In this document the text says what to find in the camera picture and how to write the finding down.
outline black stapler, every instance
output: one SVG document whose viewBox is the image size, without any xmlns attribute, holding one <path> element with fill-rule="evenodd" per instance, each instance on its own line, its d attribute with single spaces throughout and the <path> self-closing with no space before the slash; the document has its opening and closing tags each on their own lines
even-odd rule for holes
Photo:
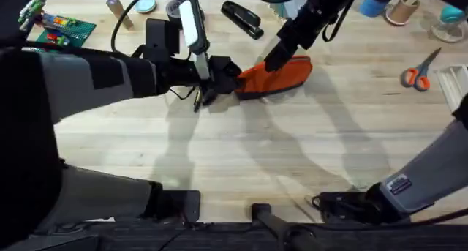
<svg viewBox="0 0 468 251">
<path fill-rule="evenodd" d="M 263 30 L 259 27 L 260 17 L 241 5 L 232 1 L 225 1 L 221 12 L 254 40 L 263 35 Z"/>
</svg>

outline blue cup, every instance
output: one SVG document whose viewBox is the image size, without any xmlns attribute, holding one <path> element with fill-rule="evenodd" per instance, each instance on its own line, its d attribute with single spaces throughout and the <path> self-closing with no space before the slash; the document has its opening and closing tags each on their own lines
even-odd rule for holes
<svg viewBox="0 0 468 251">
<path fill-rule="evenodd" d="M 359 12 L 362 15 L 365 15 L 367 17 L 377 17 L 382 13 L 382 11 L 385 9 L 385 6 L 387 6 L 388 2 L 380 2 L 376 0 L 364 0 L 362 5 L 359 7 Z"/>
</svg>

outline tape roll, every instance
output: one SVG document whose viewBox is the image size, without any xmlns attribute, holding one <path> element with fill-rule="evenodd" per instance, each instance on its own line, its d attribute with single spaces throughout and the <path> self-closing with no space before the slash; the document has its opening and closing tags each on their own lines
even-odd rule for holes
<svg viewBox="0 0 468 251">
<path fill-rule="evenodd" d="M 181 5 L 179 0 L 171 0 L 167 3 L 166 13 L 169 17 L 169 21 L 177 24 L 179 29 L 182 29 L 182 20 L 181 13 L 178 10 L 178 7 Z"/>
</svg>

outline gray padding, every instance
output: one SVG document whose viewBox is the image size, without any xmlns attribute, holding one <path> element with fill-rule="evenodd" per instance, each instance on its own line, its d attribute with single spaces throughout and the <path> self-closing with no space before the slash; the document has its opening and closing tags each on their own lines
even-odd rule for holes
<svg viewBox="0 0 468 251">
<path fill-rule="evenodd" d="M 389 186 L 397 179 L 399 192 L 392 193 Z M 467 185 L 468 130 L 455 120 L 418 156 L 384 180 L 380 190 L 397 210 L 411 214 Z"/>
<path fill-rule="evenodd" d="M 55 53 L 41 53 L 40 56 L 53 123 L 82 111 L 133 98 L 127 69 L 120 60 L 124 84 L 96 90 L 85 59 Z"/>
<path fill-rule="evenodd" d="M 39 230 L 109 217 L 139 217 L 151 193 L 148 181 L 68 166 L 56 205 Z"/>
</svg>

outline orange scissors handle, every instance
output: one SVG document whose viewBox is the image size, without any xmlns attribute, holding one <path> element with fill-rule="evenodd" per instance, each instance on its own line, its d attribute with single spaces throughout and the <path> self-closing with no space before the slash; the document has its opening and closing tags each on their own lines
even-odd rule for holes
<svg viewBox="0 0 468 251">
<path fill-rule="evenodd" d="M 400 77 L 400 83 L 404 87 L 413 87 L 416 83 L 416 78 L 419 75 L 419 70 L 416 68 L 409 68 L 405 70 Z"/>
<path fill-rule="evenodd" d="M 400 83 L 404 87 L 414 87 L 418 91 L 427 91 L 431 88 L 431 82 L 427 78 L 426 71 L 418 68 L 405 70 L 400 77 Z"/>
</svg>

